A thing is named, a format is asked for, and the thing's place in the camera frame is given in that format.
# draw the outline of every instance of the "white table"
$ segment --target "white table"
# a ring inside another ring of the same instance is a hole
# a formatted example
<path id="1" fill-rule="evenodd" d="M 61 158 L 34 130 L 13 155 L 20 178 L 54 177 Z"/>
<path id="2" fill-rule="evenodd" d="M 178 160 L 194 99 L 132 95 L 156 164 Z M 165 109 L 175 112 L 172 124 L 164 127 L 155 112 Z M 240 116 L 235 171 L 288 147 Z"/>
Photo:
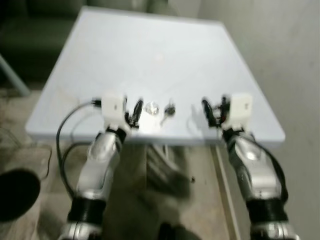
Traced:
<path id="1" fill-rule="evenodd" d="M 201 100 L 212 104 L 223 94 L 253 95 L 250 128 L 267 145 L 285 134 L 224 25 L 127 11 L 84 7 L 27 124 L 35 140 L 54 139 L 63 118 L 78 104 L 106 91 L 128 97 L 130 111 L 139 97 L 154 101 L 160 113 L 145 111 L 130 142 L 166 145 L 215 144 Z M 174 117 L 159 122 L 172 99 Z M 98 110 L 76 113 L 61 138 L 91 141 L 103 129 Z"/>

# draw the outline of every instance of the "black cable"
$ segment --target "black cable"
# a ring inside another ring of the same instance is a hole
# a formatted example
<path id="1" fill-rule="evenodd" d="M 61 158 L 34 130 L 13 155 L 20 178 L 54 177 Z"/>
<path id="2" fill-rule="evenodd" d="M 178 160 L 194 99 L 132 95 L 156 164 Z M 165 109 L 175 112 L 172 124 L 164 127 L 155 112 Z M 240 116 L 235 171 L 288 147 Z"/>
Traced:
<path id="1" fill-rule="evenodd" d="M 73 143 L 71 146 L 69 146 L 67 148 L 67 150 L 65 151 L 65 153 L 63 154 L 63 157 L 62 157 L 62 161 L 61 161 L 61 170 L 60 170 L 60 174 L 61 174 L 61 177 L 64 179 L 64 181 L 66 182 L 67 186 L 69 189 L 67 189 L 68 193 L 69 191 L 72 191 L 73 193 L 75 192 L 73 189 L 72 189 L 72 186 L 71 184 L 69 183 L 69 180 L 67 178 L 67 174 L 66 174 L 66 169 L 65 169 L 65 164 L 66 164 L 66 160 L 68 158 L 68 155 L 69 153 L 76 147 L 79 147 L 79 146 L 87 146 L 89 145 L 90 142 L 76 142 L 76 143 Z"/>
<path id="2" fill-rule="evenodd" d="M 249 139 L 249 138 L 242 136 L 242 135 L 239 135 L 239 133 L 237 133 L 235 135 L 237 135 L 238 137 L 241 137 L 242 139 L 245 139 L 248 142 L 258 146 L 259 148 L 264 150 L 265 153 L 270 157 L 275 174 L 279 178 L 279 181 L 281 184 L 281 200 L 285 204 L 289 198 L 289 193 L 288 193 L 287 185 L 286 185 L 286 177 L 285 177 L 285 174 L 284 174 L 284 171 L 283 171 L 281 165 L 279 164 L 279 162 L 277 161 L 275 156 L 268 149 L 266 149 L 264 146 L 262 146 L 260 143 L 256 142 L 255 140 Z"/>
<path id="3" fill-rule="evenodd" d="M 48 161 L 47 161 L 46 173 L 40 179 L 42 181 L 42 180 L 45 180 L 49 176 L 50 162 L 51 162 L 51 156 L 52 156 L 52 147 L 50 145 L 46 145 L 46 144 L 31 144 L 31 145 L 21 147 L 21 149 L 33 149 L 33 148 L 49 150 L 49 157 L 48 157 Z"/>
<path id="4" fill-rule="evenodd" d="M 62 130 L 62 127 L 64 126 L 64 124 L 66 123 L 66 121 L 75 113 L 77 112 L 78 110 L 86 107 L 86 106 L 89 106 L 89 105 L 93 105 L 95 107 L 101 107 L 101 99 L 93 99 L 91 101 L 87 101 L 87 102 L 84 102 L 80 105 L 78 105 L 77 107 L 75 107 L 71 112 L 69 112 L 69 114 L 62 120 L 62 122 L 60 123 L 60 126 L 56 132 L 56 137 L 55 137 L 55 143 L 56 143 L 56 155 L 57 155 L 57 158 L 58 158 L 58 165 L 59 165 L 59 170 L 60 170 L 60 175 L 61 175 L 61 179 L 62 179 L 62 182 L 68 192 L 68 194 L 70 195 L 71 198 L 73 198 L 75 196 L 75 192 L 74 190 L 72 189 L 71 185 L 69 184 L 67 178 L 66 178 L 66 173 L 64 172 L 64 169 L 62 168 L 62 162 L 64 161 L 63 160 L 63 156 L 62 156 L 62 153 L 61 153 L 61 150 L 60 150 L 60 133 L 61 133 L 61 130 Z"/>

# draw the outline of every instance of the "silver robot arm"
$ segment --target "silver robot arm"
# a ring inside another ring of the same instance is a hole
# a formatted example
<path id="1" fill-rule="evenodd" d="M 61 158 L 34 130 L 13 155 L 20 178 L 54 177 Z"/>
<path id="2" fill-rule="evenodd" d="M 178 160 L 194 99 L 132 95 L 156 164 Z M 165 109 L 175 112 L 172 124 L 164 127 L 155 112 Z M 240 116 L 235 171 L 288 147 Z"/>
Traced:
<path id="1" fill-rule="evenodd" d="M 143 107 L 139 100 L 131 117 L 124 97 L 106 95 L 101 100 L 105 132 L 89 146 L 77 183 L 67 223 L 58 240 L 100 240 L 103 212 L 112 188 L 120 152 L 131 128 L 138 128 Z"/>
<path id="2" fill-rule="evenodd" d="M 203 99 L 202 105 L 209 127 L 222 130 L 248 209 L 251 240 L 300 240 L 284 210 L 288 199 L 284 173 L 272 154 L 246 131 L 252 97 L 223 97 L 213 108 Z"/>

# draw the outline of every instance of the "table leg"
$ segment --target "table leg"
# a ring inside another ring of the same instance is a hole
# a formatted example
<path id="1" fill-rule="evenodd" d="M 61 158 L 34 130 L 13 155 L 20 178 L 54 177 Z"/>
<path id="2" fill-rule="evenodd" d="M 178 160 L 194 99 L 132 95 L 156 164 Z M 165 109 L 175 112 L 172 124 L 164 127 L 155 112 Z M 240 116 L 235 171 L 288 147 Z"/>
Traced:
<path id="1" fill-rule="evenodd" d="M 10 67 L 6 60 L 0 54 L 0 67 L 4 71 L 4 74 L 7 76 L 8 80 L 14 85 L 14 87 L 19 91 L 21 96 L 26 97 L 30 95 L 30 90 L 21 80 L 21 78 L 15 73 L 15 71 Z"/>
<path id="2" fill-rule="evenodd" d="M 190 179 L 180 166 L 169 158 L 168 146 L 147 146 L 146 165 L 147 183 L 150 183 L 152 188 L 180 197 L 188 195 Z"/>

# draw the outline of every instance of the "wall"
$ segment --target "wall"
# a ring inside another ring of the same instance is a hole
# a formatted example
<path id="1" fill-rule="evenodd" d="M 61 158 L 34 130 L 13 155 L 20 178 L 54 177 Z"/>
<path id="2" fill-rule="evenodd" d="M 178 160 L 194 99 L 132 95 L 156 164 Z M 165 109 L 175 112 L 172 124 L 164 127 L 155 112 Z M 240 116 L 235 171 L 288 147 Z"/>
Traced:
<path id="1" fill-rule="evenodd" d="M 201 0 L 168 0 L 179 17 L 197 18 Z"/>
<path id="2" fill-rule="evenodd" d="M 272 151 L 287 179 L 288 216 L 301 239 L 320 239 L 319 1 L 202 0 L 199 18 L 225 24 L 278 117 L 286 140 Z"/>

